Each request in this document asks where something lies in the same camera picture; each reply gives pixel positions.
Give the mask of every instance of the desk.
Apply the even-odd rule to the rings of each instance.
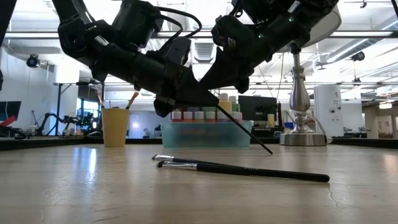
[[[163,149],[48,147],[0,152],[0,222],[398,223],[398,151],[354,146]],[[168,154],[318,172],[329,184],[157,169]]]

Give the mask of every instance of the yellow cup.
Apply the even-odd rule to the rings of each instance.
[[[102,109],[102,125],[104,145],[107,147],[123,147],[126,143],[129,110]]]

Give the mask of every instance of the silver lamp base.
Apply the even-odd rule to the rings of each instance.
[[[288,133],[280,135],[283,146],[326,146],[326,136],[320,133]]]

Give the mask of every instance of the monitor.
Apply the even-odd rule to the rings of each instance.
[[[243,120],[267,121],[269,114],[274,115],[277,121],[277,100],[272,97],[239,96],[238,103],[241,106]]]
[[[21,101],[1,101],[0,121],[5,121],[12,116],[18,120],[19,108],[21,108]]]

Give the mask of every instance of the security camera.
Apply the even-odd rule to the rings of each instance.
[[[39,68],[40,67],[40,60],[38,55],[30,55],[30,57],[26,61],[26,65],[29,68]]]
[[[363,61],[365,59],[365,53],[364,52],[358,52],[351,56],[351,60],[356,62],[356,61]]]

